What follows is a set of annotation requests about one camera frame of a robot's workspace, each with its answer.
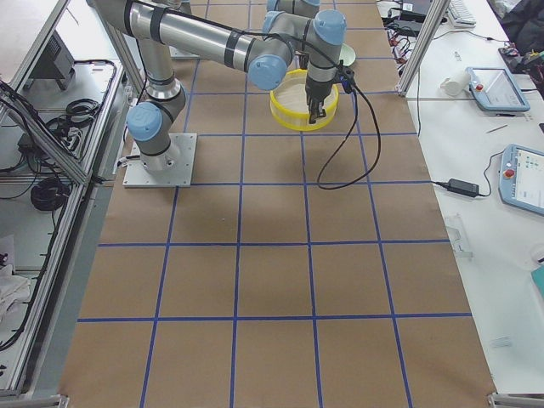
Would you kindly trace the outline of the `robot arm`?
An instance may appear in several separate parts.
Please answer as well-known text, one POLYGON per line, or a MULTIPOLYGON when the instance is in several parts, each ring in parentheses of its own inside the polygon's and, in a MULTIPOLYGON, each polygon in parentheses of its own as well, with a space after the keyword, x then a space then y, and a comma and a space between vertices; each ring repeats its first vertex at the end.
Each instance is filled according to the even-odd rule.
POLYGON ((342 13, 317 10, 314 15, 272 10, 263 30, 249 33, 163 3, 97 1, 99 15, 120 33, 134 38, 147 78, 145 95, 127 116, 127 126, 150 173, 179 165, 180 149, 169 133, 185 106, 185 93, 173 70, 172 47, 230 69, 244 71, 261 90, 277 88, 296 53, 308 56, 305 83, 309 123, 326 116, 325 100, 337 83, 347 23, 342 13))
POLYGON ((266 9, 314 18, 320 11, 320 0, 268 0, 266 9))

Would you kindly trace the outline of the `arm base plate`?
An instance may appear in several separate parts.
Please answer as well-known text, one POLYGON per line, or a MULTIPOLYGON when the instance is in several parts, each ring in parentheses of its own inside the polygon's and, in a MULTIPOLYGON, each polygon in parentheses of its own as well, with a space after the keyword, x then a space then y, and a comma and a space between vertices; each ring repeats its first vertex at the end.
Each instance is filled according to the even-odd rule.
POLYGON ((133 142, 123 185, 128 188, 190 187, 196 153, 196 133, 170 133, 171 145, 160 156, 141 155, 133 142))

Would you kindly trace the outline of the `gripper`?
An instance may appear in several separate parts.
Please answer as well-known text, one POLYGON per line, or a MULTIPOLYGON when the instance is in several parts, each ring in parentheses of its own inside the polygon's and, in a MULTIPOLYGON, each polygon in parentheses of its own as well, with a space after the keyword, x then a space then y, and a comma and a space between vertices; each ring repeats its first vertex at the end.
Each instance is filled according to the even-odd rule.
POLYGON ((332 82, 319 82, 313 78, 307 78, 305 82, 306 101, 309 107, 309 124, 315 124, 317 119, 326 117, 326 109, 323 101, 332 90, 332 82))

